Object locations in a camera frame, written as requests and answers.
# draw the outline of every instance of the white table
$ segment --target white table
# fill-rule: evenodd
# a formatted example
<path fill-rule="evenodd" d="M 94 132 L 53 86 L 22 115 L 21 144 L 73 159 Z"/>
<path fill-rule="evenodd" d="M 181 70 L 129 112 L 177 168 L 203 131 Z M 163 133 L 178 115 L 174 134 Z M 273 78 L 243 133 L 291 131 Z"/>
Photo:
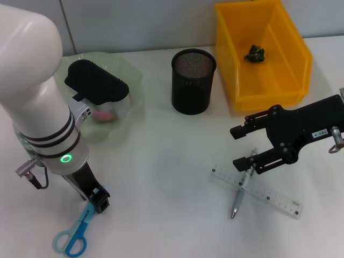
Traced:
<path fill-rule="evenodd" d="M 306 39 L 313 53 L 310 94 L 302 105 L 337 94 L 344 86 L 344 37 Z M 211 47 L 202 48 L 214 55 Z M 243 123 L 230 113 L 218 71 L 211 104 L 186 116 L 171 105 L 171 59 L 179 49 L 120 54 L 143 73 L 144 105 L 118 128 L 87 137 L 89 164 L 111 194 L 110 206 L 86 231 L 82 257 L 343 257 L 342 153 L 329 155 L 333 139 L 304 147 L 299 161 L 257 181 L 304 204 L 299 220 L 246 196 L 228 220 L 235 191 L 210 179 L 217 163 L 271 147 L 265 130 L 234 140 Z M 2 257 L 63 257 L 51 248 L 85 206 L 60 176 L 36 190 L 14 170 L 27 155 L 0 109 L 0 252 Z M 37 173 L 39 180 L 43 174 Z"/>

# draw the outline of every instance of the black mesh pen holder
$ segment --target black mesh pen holder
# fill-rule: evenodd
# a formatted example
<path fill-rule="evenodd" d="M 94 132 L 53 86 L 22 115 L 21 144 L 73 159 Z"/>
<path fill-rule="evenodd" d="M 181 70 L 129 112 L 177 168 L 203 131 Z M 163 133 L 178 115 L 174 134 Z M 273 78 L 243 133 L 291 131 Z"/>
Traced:
<path fill-rule="evenodd" d="M 172 105 L 183 114 L 199 114 L 210 102 L 215 58 L 200 49 L 186 49 L 172 59 Z"/>

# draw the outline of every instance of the yellow container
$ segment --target yellow container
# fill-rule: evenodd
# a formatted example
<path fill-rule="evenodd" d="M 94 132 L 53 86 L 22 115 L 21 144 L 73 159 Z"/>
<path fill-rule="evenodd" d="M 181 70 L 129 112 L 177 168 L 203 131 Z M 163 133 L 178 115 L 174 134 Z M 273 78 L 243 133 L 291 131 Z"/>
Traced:
<path fill-rule="evenodd" d="M 280 1 L 216 4 L 216 55 L 225 90 L 236 110 L 290 106 L 308 94 L 312 55 Z M 243 59 L 251 45 L 265 60 Z"/>

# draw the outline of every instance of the green led light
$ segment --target green led light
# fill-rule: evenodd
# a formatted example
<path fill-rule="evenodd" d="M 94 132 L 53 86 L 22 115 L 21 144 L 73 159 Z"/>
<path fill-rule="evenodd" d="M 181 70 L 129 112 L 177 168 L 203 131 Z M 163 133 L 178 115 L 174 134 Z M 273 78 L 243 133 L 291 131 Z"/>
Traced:
<path fill-rule="evenodd" d="M 71 155 L 70 154 L 64 155 L 61 157 L 60 160 L 62 163 L 67 163 L 67 162 L 71 161 Z"/>

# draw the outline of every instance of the pink object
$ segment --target pink object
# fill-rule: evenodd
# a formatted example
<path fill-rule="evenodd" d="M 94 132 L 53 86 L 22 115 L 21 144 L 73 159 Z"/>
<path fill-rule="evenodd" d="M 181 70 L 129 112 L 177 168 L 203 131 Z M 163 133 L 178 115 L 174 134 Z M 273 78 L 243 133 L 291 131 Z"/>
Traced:
<path fill-rule="evenodd" d="M 94 120 L 97 120 L 100 122 L 107 122 L 107 121 L 112 121 L 116 119 L 116 116 L 112 114 L 111 112 L 97 111 L 97 110 L 93 110 L 92 117 Z"/>

